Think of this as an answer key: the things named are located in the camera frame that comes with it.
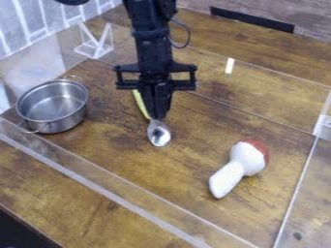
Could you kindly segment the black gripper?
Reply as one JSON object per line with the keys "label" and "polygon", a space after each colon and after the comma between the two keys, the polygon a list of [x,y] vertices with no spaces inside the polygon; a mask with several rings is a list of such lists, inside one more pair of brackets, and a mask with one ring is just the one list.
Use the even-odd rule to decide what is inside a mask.
{"label": "black gripper", "polygon": [[[118,89],[140,89],[144,107],[151,119],[165,119],[171,109],[173,94],[175,90],[193,91],[197,89],[195,72],[198,67],[173,61],[162,71],[142,71],[139,64],[116,65]],[[138,74],[139,79],[124,79],[123,74]],[[174,73],[189,73],[189,79],[171,79]]]}

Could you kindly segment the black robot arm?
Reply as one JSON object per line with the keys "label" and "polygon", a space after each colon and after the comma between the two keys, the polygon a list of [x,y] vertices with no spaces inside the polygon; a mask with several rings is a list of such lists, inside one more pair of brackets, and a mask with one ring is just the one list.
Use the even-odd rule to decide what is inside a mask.
{"label": "black robot arm", "polygon": [[118,89],[138,90],[148,117],[162,120],[171,109],[175,91],[197,89],[194,64],[174,60],[170,21],[189,31],[187,25],[174,18],[178,0],[123,0],[132,22],[138,63],[116,65]]}

